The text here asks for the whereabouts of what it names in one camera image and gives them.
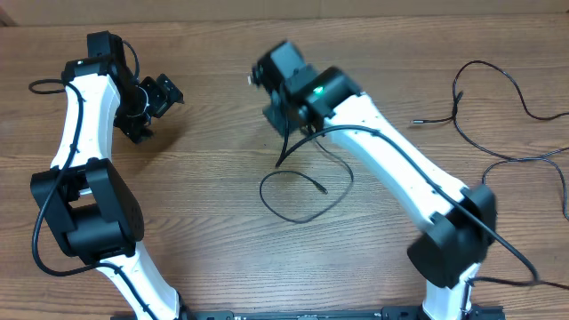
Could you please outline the brown cardboard wall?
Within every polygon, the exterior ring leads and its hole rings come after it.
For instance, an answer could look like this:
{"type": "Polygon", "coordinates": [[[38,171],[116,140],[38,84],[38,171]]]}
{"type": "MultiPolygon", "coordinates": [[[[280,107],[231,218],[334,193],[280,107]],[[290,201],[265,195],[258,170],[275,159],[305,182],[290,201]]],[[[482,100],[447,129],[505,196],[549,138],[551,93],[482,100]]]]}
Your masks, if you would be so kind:
{"type": "Polygon", "coordinates": [[[1,25],[565,13],[568,0],[1,0],[1,25]]]}

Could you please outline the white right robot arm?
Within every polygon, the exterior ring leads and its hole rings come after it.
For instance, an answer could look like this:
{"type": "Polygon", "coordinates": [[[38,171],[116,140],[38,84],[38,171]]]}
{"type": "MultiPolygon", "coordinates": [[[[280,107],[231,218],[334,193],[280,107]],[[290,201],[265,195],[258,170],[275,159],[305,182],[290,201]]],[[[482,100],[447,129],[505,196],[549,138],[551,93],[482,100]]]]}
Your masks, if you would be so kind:
{"type": "Polygon", "coordinates": [[[252,67],[249,81],[271,102],[264,116],[283,137],[306,127],[328,136],[361,161],[407,211],[421,236],[407,255],[427,281],[416,308],[385,307],[385,319],[502,319],[501,307],[470,300],[493,243],[496,200],[485,186],[467,187],[425,157],[381,114],[373,99],[336,67],[323,72],[283,41],[252,67]]]}

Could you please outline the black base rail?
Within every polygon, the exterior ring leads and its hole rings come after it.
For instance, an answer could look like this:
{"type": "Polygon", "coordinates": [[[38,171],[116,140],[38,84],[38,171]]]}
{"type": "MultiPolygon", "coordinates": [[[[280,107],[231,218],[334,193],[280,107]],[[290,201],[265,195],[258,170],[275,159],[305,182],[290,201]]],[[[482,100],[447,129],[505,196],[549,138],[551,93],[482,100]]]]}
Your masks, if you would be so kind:
{"type": "MultiPolygon", "coordinates": [[[[135,316],[112,316],[111,320],[135,319],[135,316]]],[[[194,312],[189,319],[198,320],[419,320],[428,319],[420,307],[384,307],[381,310],[342,310],[325,312],[233,313],[231,311],[194,312]]],[[[464,319],[505,320],[503,307],[473,306],[464,319]]]]}

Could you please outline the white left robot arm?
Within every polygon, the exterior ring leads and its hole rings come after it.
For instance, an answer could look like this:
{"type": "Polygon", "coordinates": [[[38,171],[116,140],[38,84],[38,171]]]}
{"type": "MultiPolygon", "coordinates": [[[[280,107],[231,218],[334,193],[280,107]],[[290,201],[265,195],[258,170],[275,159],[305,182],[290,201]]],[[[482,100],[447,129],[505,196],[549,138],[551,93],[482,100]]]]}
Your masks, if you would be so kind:
{"type": "Polygon", "coordinates": [[[30,181],[39,207],[32,257],[51,276],[101,272],[131,306],[134,319],[191,319],[179,292],[150,258],[140,205],[112,164],[115,129],[140,143],[152,135],[152,118],[184,101],[166,75],[140,79],[140,71],[127,65],[129,46],[108,31],[91,33],[87,57],[68,62],[54,81],[68,106],[49,170],[30,181]]]}

